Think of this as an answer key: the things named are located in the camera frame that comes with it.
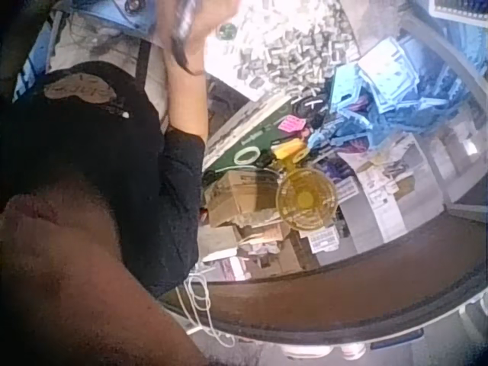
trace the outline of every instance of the green round object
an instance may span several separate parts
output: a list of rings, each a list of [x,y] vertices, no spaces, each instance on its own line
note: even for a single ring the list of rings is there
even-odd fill
[[[232,23],[222,24],[217,32],[220,40],[233,40],[236,35],[237,27]]]

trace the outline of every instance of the black sleeve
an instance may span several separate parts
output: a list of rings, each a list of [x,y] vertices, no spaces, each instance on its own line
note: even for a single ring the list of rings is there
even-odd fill
[[[159,156],[161,232],[171,237],[169,242],[174,246],[171,252],[176,258],[165,258],[165,265],[172,268],[174,286],[183,282],[198,260],[204,151],[199,136],[171,130],[165,135],[165,147]]]

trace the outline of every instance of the white ring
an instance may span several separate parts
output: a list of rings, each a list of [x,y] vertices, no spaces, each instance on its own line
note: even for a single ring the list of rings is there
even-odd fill
[[[249,159],[246,160],[239,160],[242,156],[244,156],[247,153],[254,153],[255,155],[250,157]],[[261,155],[261,151],[259,151],[259,148],[256,146],[248,146],[245,147],[244,149],[240,150],[235,156],[234,156],[234,164],[236,165],[249,165],[255,162],[258,157]]]

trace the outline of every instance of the lips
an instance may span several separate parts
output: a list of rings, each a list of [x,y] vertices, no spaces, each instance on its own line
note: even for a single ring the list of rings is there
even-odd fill
[[[10,199],[5,211],[14,210],[33,219],[57,223],[57,213],[49,202],[32,194],[20,194]]]

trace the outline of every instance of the pink paper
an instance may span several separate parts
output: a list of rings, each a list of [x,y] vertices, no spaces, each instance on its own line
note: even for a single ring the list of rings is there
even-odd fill
[[[278,129],[288,133],[301,131],[305,127],[305,123],[306,121],[304,119],[292,116],[290,114],[283,122],[280,123]]]

